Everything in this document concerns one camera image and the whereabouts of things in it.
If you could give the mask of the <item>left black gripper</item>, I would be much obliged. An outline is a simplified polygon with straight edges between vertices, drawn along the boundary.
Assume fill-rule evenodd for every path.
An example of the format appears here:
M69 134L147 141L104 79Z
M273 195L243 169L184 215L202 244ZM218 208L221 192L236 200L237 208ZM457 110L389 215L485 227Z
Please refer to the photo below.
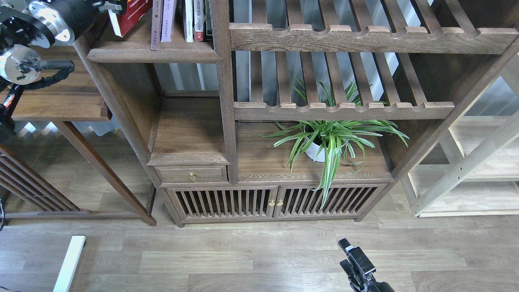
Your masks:
M28 11L43 22L55 39L72 44L92 27L100 13L126 13L126 0L32 0Z

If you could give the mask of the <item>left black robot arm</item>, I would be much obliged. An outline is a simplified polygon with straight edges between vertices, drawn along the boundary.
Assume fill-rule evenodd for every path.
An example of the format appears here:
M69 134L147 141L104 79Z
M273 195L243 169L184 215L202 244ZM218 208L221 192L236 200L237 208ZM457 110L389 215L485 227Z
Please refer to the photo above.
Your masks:
M15 135L12 119L24 90L56 84L74 72L71 60L44 60L32 45L50 48L56 41L72 44L100 13L126 13L125 0L2 0L0 7L1 141Z

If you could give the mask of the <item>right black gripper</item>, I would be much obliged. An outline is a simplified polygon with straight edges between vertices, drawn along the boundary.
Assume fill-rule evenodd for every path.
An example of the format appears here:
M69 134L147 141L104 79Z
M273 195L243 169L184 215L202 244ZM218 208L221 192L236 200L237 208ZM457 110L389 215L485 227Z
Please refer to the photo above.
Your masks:
M389 283L375 281L376 268L360 247L353 247L346 238L339 240L338 245L347 256L340 262L341 268L355 292L395 292Z

